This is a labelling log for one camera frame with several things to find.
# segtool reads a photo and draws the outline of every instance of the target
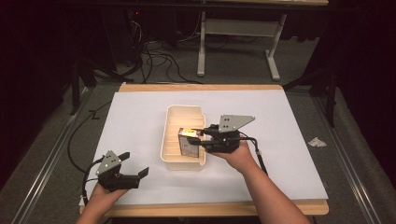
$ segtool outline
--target white paper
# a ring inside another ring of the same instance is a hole
[[[223,159],[207,154],[203,170],[197,172],[165,168],[160,154],[169,105],[200,106],[206,126],[219,124],[222,114],[254,116],[240,131],[258,140],[270,178],[292,200],[328,199],[282,90],[137,91],[115,93],[94,157],[108,150],[117,155],[131,152],[122,163],[124,175],[149,167],[139,189],[130,190],[117,204],[251,201],[243,177]],[[89,178],[96,177],[96,169]],[[94,184],[87,183],[89,195]]]

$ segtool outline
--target white paper scrap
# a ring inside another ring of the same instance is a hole
[[[309,146],[311,147],[326,147],[326,143],[323,141],[320,141],[317,137],[312,139],[311,141],[308,142]]]

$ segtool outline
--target human arm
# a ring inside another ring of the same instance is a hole
[[[254,161],[246,141],[241,141],[239,148],[231,154],[213,154],[226,160],[245,178],[262,223],[310,223]]]
[[[99,223],[105,213],[108,212],[114,203],[127,191],[128,189],[117,189],[113,192],[109,192],[97,183],[92,191],[88,204],[78,218],[77,224]]]

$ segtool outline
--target beige container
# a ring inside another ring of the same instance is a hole
[[[205,149],[199,148],[199,158],[182,156],[178,143],[178,130],[180,128],[203,129],[205,115],[197,105],[171,105],[166,115],[163,131],[163,147],[161,159],[169,170],[199,171],[205,164]]]

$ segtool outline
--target human hand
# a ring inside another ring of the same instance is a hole
[[[114,203],[127,191],[128,189],[117,189],[109,192],[97,183],[77,223],[98,223]]]
[[[233,153],[214,152],[212,154],[226,160],[241,174],[244,174],[245,171],[250,170],[254,166],[258,166],[251,155],[248,142],[246,140],[241,140],[239,142],[239,148],[237,148]]]

